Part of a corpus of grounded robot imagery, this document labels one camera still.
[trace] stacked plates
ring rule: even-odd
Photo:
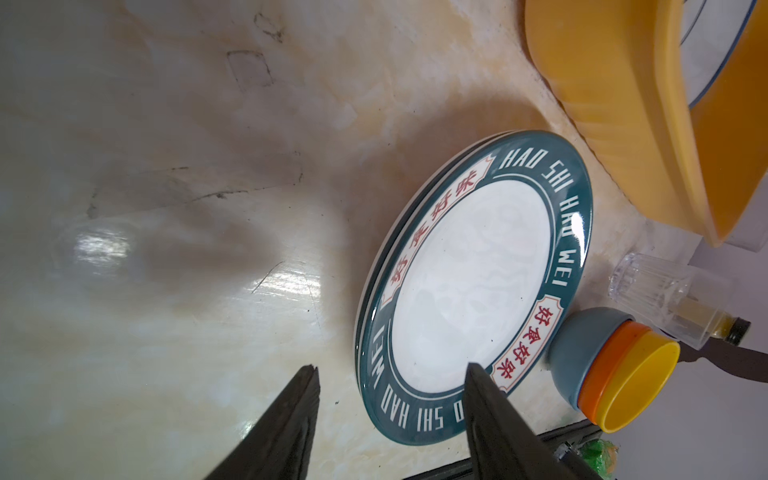
[[[376,428],[406,445],[463,432],[468,362],[509,394],[576,293],[591,227],[584,163],[555,134],[493,135],[427,180],[360,300],[356,374]]]

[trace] red chinese characters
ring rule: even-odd
[[[531,354],[528,352],[528,347],[523,345],[523,342],[520,342],[520,345],[516,349],[512,349],[512,353],[515,355],[515,360],[520,362],[520,365],[525,363],[525,359],[527,359]]]
[[[523,338],[528,339],[528,345],[533,345],[534,342],[541,340],[541,335],[538,334],[538,328],[534,329],[533,326],[529,326],[528,332],[523,335]]]
[[[534,315],[534,318],[538,320],[538,324],[544,324],[549,326],[549,319],[552,317],[552,311],[549,308],[543,306],[538,307],[538,312]]]
[[[496,369],[502,371],[502,376],[504,378],[510,379],[512,378],[512,372],[515,371],[515,365],[512,364],[509,359],[504,359],[504,362],[502,362],[500,366],[497,366]]]
[[[473,170],[469,172],[469,175],[467,175],[466,178],[462,178],[459,181],[458,186],[456,187],[457,197],[461,195],[464,192],[464,190],[467,190],[468,188],[470,188],[472,185],[475,184],[475,182],[472,181],[475,178],[475,176],[477,176],[477,172]]]
[[[448,199],[451,197],[450,190],[445,192],[445,196],[438,201],[438,203],[435,205],[435,209],[432,211],[432,220],[437,218],[437,216],[446,208],[448,208]]]
[[[406,265],[408,265],[408,259],[403,257],[395,266],[395,272],[392,275],[392,285],[400,281],[402,278],[402,271],[406,269]]]
[[[422,223],[422,226],[420,226],[419,229],[413,234],[413,241],[411,242],[411,247],[415,247],[419,245],[419,240],[422,239],[422,237],[424,236],[424,233],[427,233],[427,230],[429,230],[429,228],[427,228],[426,223]]]

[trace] green object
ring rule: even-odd
[[[613,480],[619,448],[608,440],[592,440],[578,449],[579,456],[604,480]]]

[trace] yellow plastic basin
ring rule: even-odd
[[[768,168],[768,2],[689,111],[680,0],[525,3],[531,57],[646,217],[725,241]]]
[[[672,375],[680,345],[645,333],[621,360],[598,402],[595,423],[606,433],[629,425],[654,401]]]

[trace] gray bowl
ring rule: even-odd
[[[554,386],[574,409],[579,410],[578,394],[592,362],[627,320],[634,317],[607,306],[582,310],[569,316],[552,340],[549,364]]]

